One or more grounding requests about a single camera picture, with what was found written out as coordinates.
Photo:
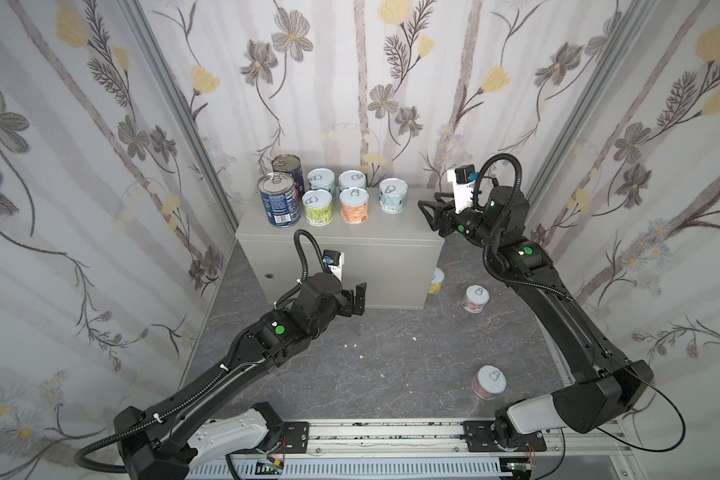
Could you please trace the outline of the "teal label can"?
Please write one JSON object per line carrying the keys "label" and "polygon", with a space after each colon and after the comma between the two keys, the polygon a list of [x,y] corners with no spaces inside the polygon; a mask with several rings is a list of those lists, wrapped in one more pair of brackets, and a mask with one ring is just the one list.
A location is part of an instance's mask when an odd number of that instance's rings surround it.
{"label": "teal label can", "polygon": [[387,178],[379,184],[379,203],[386,214],[399,214],[405,210],[408,184],[398,178]]}

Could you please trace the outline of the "pale blue label can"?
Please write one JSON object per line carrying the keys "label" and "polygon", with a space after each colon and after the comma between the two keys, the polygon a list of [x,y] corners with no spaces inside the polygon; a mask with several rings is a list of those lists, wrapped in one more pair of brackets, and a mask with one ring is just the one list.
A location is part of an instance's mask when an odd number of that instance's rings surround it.
{"label": "pale blue label can", "polygon": [[367,186],[367,177],[362,171],[346,170],[339,175],[338,184],[341,192],[349,188],[365,189]]}

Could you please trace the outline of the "blue nutrition label can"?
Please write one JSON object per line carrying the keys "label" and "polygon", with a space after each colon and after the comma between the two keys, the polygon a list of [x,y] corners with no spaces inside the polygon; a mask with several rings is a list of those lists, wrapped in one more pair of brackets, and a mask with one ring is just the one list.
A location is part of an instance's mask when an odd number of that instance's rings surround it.
{"label": "blue nutrition label can", "polygon": [[279,228],[295,225],[301,218],[295,181],[290,174],[271,172],[258,181],[258,191],[269,222]]}

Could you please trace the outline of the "pink flower label can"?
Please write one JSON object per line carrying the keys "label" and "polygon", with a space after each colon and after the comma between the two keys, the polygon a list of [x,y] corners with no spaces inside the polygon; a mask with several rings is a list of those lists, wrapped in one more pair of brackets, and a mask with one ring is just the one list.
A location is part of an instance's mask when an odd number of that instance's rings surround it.
{"label": "pink flower label can", "polygon": [[488,290],[481,285],[470,285],[466,288],[461,301],[462,308],[472,314],[478,314],[490,300]]}

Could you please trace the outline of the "green label can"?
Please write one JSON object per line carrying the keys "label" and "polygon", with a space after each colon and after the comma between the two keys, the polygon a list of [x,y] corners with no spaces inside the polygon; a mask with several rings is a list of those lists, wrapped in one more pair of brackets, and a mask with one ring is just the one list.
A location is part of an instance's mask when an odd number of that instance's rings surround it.
{"label": "green label can", "polygon": [[327,190],[309,190],[302,199],[305,217],[310,225],[326,226],[333,220],[333,196]]}

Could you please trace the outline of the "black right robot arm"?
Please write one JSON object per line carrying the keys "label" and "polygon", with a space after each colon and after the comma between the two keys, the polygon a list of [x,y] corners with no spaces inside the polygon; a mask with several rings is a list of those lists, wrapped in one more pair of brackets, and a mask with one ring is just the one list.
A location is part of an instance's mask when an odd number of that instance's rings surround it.
{"label": "black right robot arm", "polygon": [[515,449],[542,430],[568,427],[585,434],[616,419],[636,404],[653,372],[645,361],[629,360],[592,322],[546,251],[525,237],[527,201],[509,196],[502,187],[485,210],[458,211],[452,195],[437,193],[418,207],[440,236],[458,233],[480,248],[486,271],[530,307],[573,375],[565,388],[496,411],[494,441]]}

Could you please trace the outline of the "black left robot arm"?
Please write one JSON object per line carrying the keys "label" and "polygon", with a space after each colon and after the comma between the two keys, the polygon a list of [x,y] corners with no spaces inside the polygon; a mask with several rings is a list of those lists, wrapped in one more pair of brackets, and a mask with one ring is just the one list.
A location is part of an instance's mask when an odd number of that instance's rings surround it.
{"label": "black left robot arm", "polygon": [[331,273],[304,281],[294,299],[244,328],[225,357],[197,379],[145,410],[117,415],[117,442],[132,479],[184,479],[194,468],[235,451],[272,448],[283,429],[266,402],[243,414],[215,414],[250,384],[306,350],[338,316],[365,311],[367,285],[345,289]]}

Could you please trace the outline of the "dark blue tomato can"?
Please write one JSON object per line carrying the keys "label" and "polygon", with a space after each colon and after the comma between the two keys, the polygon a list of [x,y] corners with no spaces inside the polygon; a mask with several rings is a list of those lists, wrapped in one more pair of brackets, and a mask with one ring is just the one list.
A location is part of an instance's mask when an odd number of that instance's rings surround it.
{"label": "dark blue tomato can", "polygon": [[301,160],[294,154],[280,154],[271,161],[272,169],[276,172],[290,175],[294,180],[294,185],[298,196],[302,197],[305,193],[305,182]]}

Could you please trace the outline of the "light blue label can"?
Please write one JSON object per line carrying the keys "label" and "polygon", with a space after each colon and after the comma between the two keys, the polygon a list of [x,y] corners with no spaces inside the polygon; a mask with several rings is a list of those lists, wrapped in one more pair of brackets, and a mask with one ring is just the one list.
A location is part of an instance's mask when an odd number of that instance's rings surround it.
{"label": "light blue label can", "polygon": [[316,168],[308,173],[307,178],[311,190],[324,190],[333,194],[336,176],[332,170],[328,168]]}

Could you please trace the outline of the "orange label can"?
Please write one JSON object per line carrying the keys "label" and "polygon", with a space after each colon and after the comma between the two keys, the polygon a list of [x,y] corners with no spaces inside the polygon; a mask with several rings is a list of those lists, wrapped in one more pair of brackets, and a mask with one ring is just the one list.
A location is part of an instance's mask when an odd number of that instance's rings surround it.
{"label": "orange label can", "polygon": [[369,194],[359,187],[350,187],[340,192],[340,213],[342,219],[352,225],[364,223],[369,216]]}

